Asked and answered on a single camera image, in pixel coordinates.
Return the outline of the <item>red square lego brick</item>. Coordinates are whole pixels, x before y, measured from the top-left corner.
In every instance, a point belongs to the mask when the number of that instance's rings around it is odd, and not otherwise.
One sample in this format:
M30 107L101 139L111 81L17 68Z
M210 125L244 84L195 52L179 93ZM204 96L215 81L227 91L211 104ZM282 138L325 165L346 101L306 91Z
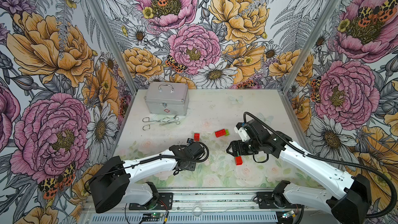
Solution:
M195 133L195 134L194 134L194 141L195 141L195 142L200 141L200 134L199 134L199 133Z

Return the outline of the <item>red tall lego brick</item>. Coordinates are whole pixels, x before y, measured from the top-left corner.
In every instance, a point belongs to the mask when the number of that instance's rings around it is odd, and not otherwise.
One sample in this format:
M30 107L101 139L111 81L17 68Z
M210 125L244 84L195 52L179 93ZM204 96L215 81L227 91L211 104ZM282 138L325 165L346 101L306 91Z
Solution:
M243 164L243 160L241 156L235 157L235 164L236 166L241 166Z

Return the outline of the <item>red long lego brick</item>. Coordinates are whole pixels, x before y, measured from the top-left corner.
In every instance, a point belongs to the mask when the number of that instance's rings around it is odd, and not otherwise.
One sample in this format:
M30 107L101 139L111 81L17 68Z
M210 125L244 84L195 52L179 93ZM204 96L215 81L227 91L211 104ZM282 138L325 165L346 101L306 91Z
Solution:
M215 136L217 138L222 137L222 136L226 136L226 135L227 135L227 130L226 129L222 129L222 130L219 130L219 131L215 132Z

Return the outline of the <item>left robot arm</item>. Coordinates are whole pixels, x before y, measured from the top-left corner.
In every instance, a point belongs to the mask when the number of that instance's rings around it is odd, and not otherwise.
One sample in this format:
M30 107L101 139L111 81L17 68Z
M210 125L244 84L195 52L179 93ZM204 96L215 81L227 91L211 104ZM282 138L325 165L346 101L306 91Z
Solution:
M135 160L112 157L87 182L95 211L102 214L121 203L151 209L160 200L159 192L154 183L141 184L140 180L161 172L177 175L194 171L196 164L208 157L209 149L202 142L173 145L156 155Z

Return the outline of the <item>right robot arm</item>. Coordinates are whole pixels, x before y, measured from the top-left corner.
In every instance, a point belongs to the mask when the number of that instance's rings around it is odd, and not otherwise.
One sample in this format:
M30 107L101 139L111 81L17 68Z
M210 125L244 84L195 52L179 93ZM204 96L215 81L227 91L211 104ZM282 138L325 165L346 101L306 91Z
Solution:
M311 158L311 154L291 137L271 131L253 119L239 122L234 131L240 139L232 141L227 153L235 158L260 152L273 156L303 171L323 188L309 188L282 180L273 190L276 207L304 205L331 214L341 224L362 224L371 205L370 182L364 176L352 176L330 164Z

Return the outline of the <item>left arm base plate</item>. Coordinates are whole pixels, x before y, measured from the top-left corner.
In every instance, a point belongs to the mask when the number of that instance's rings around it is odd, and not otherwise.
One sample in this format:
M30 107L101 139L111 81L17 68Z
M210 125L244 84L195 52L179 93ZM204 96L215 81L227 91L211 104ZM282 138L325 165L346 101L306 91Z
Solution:
M151 199L144 205L130 203L128 209L130 211L146 211L146 210L171 210L173 206L174 194L171 192L159 193L155 199Z

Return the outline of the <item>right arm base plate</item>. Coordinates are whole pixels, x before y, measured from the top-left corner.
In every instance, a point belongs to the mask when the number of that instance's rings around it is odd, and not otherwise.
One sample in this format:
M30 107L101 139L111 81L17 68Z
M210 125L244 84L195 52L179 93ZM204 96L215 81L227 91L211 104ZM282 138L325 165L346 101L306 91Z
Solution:
M283 195L274 195L271 191L260 191L256 193L253 201L260 209L301 209L301 205L291 204Z

